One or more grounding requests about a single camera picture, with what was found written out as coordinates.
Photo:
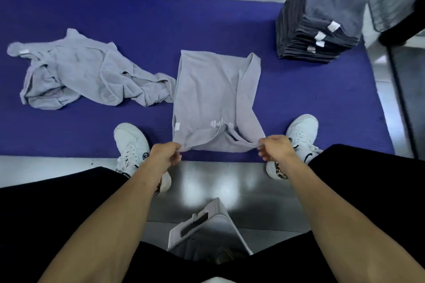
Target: person's right hand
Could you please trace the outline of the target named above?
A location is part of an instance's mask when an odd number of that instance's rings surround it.
[[[291,141],[284,135],[273,135],[267,138],[260,139],[258,147],[258,155],[264,161],[275,161],[286,163],[291,159],[297,159]]]

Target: hand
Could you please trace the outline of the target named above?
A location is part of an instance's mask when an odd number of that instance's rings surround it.
[[[275,161],[280,165],[298,158],[291,141],[286,136],[268,136],[267,138],[260,139],[260,144],[258,155],[264,161]]]
[[[175,142],[157,143],[152,147],[150,156],[141,165],[141,168],[148,170],[152,176],[158,178],[156,185],[170,166],[181,161],[182,155],[178,152],[180,147],[181,145]]]

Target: floor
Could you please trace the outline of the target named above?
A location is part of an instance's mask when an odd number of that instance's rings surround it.
[[[386,52],[376,42],[378,33],[373,29],[369,10],[365,13],[363,34],[396,154],[412,157]],[[96,166],[114,169],[115,165],[115,159],[0,157],[0,187]],[[215,197],[223,201],[253,252],[309,230],[290,184],[267,177],[263,164],[182,162],[170,173],[173,186],[154,198],[142,238],[161,248],[167,247],[168,232],[175,224],[189,219]]]

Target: gray towel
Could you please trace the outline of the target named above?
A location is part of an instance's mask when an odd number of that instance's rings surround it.
[[[260,59],[182,50],[173,112],[173,141],[189,149],[245,152],[264,137],[252,110]]]
[[[106,105],[125,98],[142,106],[173,103],[174,78],[144,71],[114,43],[89,39],[75,29],[50,43],[12,43],[7,53],[31,59],[20,97],[38,109],[57,110],[81,95]]]

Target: black pants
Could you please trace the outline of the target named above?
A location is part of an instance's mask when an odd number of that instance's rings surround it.
[[[425,266],[424,161],[334,145],[310,167]],[[78,226],[126,179],[95,168],[0,189],[2,277],[36,282]],[[311,232],[218,266],[186,261],[141,242],[124,282],[141,282],[152,272],[163,282],[180,277],[178,281],[202,282],[214,276],[235,282],[279,277],[286,282],[336,282]]]

